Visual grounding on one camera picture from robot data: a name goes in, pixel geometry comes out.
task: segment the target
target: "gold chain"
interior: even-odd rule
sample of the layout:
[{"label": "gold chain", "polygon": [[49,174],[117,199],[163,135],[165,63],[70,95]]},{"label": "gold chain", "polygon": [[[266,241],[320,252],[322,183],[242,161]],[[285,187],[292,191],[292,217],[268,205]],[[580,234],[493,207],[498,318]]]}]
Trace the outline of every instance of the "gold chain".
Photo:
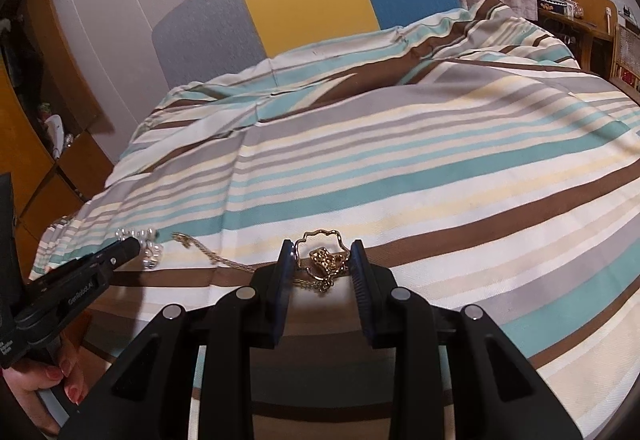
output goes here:
[{"label": "gold chain", "polygon": [[[308,237],[318,234],[324,234],[325,236],[335,236],[338,240],[338,245],[342,249],[342,252],[330,253],[326,248],[319,247],[318,249],[314,249],[309,253],[309,260],[312,266],[303,267],[302,259],[300,258],[300,254],[298,252],[300,243],[304,243],[306,242],[306,239]],[[251,265],[245,265],[244,263],[238,263],[237,261],[223,258],[219,254],[206,248],[201,242],[199,242],[192,236],[183,233],[172,233],[171,237],[176,242],[181,243],[182,246],[184,246],[186,249],[188,249],[191,245],[195,245],[201,253],[209,258],[209,261],[213,266],[221,263],[222,265],[226,265],[228,267],[231,267],[232,269],[237,269],[238,271],[243,271],[246,273],[254,273],[257,268],[252,267]],[[317,231],[304,233],[302,238],[297,240],[294,244],[293,251],[297,270],[305,271],[311,278],[294,278],[293,284],[301,287],[302,289],[315,290],[316,292],[324,293],[334,285],[334,280],[336,277],[342,276],[343,274],[348,272],[347,261],[349,260],[350,252],[349,249],[347,249],[342,243],[342,237],[336,230],[325,231],[324,229],[318,229]]]}]

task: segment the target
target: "striped duvet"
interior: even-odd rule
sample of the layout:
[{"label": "striped duvet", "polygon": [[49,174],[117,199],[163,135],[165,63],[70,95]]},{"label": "striped duvet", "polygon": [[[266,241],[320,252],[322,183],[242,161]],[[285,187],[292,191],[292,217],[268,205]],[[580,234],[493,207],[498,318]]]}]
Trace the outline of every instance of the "striped duvet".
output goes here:
[{"label": "striped duvet", "polygon": [[[125,266],[93,305],[84,346],[111,361],[162,306],[249,279],[172,231],[259,265],[337,228],[434,305],[481,305],[595,438],[640,372],[639,125],[560,41],[484,0],[173,90],[107,189],[44,234],[32,276],[119,227],[159,230],[160,265]],[[282,345],[252,354],[256,438],[386,438],[393,351],[366,347],[352,292],[292,293]]]}]

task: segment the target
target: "red nail polish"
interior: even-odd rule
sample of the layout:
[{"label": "red nail polish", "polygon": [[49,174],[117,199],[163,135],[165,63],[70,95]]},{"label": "red nail polish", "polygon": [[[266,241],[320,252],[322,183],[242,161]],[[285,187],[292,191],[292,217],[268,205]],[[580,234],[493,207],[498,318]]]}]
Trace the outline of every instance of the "red nail polish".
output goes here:
[{"label": "red nail polish", "polygon": [[71,361],[68,359],[65,359],[62,362],[60,362],[60,369],[62,370],[62,373],[65,376],[69,376],[69,373],[71,373]]},{"label": "red nail polish", "polygon": [[80,391],[78,388],[69,388],[66,392],[66,396],[69,397],[71,402],[76,403],[76,400],[78,400],[78,397],[80,396]]},{"label": "red nail polish", "polygon": [[62,377],[64,376],[62,373],[62,370],[60,370],[60,368],[57,368],[55,366],[47,366],[44,372],[47,374],[47,376],[51,380],[61,380]]}]

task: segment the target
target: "human hand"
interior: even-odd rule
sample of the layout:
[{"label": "human hand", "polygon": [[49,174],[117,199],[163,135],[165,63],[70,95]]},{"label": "human hand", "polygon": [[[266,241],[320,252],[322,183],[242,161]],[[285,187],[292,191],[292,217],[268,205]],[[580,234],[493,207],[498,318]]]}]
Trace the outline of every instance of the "human hand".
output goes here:
[{"label": "human hand", "polygon": [[49,435],[57,435],[60,427],[47,412],[36,391],[57,386],[63,378],[65,393],[71,402],[79,404],[89,391],[78,363],[78,350],[64,334],[60,336],[60,340],[62,345],[58,352],[57,366],[22,358],[13,367],[2,370],[4,380],[15,400],[31,421]]}]

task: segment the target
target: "jewelry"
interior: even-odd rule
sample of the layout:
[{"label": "jewelry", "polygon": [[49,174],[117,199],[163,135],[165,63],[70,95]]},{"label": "jewelry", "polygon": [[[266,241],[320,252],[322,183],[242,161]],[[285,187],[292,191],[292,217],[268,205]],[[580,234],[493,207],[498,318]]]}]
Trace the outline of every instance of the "jewelry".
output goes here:
[{"label": "jewelry", "polygon": [[156,243],[154,240],[158,235],[158,231],[149,227],[143,231],[136,231],[135,229],[126,229],[122,227],[116,232],[116,238],[120,241],[126,240],[129,237],[136,238],[140,242],[140,254],[142,255],[142,266],[145,269],[154,269],[160,263],[162,258],[162,245]]},{"label": "jewelry", "polygon": [[[338,240],[338,246],[340,246],[343,252],[330,253],[325,247],[319,247],[309,253],[311,266],[303,267],[299,252],[300,243],[304,243],[308,237],[316,236],[318,234],[335,236]],[[213,266],[216,266],[218,263],[222,263],[232,269],[237,269],[238,271],[244,271],[246,273],[254,273],[256,270],[256,267],[223,258],[219,254],[216,254],[206,248],[201,242],[192,236],[183,233],[172,233],[171,237],[176,242],[181,243],[185,249],[188,249],[191,245],[195,245],[201,253],[209,258],[209,261]],[[293,284],[298,287],[302,287],[302,289],[315,290],[319,293],[327,292],[327,290],[334,285],[335,278],[348,273],[349,270],[347,261],[349,260],[350,252],[342,243],[342,237],[336,230],[325,231],[324,229],[318,229],[317,231],[304,233],[302,238],[295,242],[293,246],[293,255],[296,260],[296,270],[304,271],[312,278],[311,280],[294,278]]]}]

